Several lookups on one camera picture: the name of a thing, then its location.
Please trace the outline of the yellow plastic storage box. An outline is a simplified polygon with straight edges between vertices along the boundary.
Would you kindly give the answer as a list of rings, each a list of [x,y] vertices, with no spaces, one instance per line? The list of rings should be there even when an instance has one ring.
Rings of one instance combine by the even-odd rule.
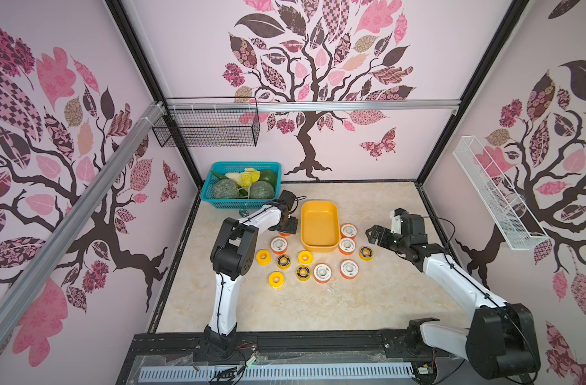
[[[307,201],[302,205],[301,242],[311,253],[330,253],[340,242],[339,211],[330,201]]]

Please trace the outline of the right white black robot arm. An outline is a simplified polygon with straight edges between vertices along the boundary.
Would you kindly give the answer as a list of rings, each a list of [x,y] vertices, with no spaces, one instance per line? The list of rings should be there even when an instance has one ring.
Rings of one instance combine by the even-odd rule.
[[[466,328],[450,327],[435,318],[412,320],[407,330],[408,350],[427,347],[446,351],[469,362],[485,380],[507,378],[515,382],[520,375],[538,376],[541,359],[530,310],[480,285],[444,247],[429,243],[422,216],[394,210],[391,222],[389,228],[374,225],[367,229],[368,242],[411,262],[470,320]]]

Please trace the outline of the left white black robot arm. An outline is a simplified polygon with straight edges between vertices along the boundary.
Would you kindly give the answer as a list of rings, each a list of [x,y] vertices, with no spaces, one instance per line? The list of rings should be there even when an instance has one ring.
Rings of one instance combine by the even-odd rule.
[[[295,234],[298,205],[299,197],[283,190],[255,213],[222,222],[209,257],[216,279],[214,309],[204,330],[209,348],[227,355],[235,350],[240,285],[254,263],[258,236],[266,231]]]

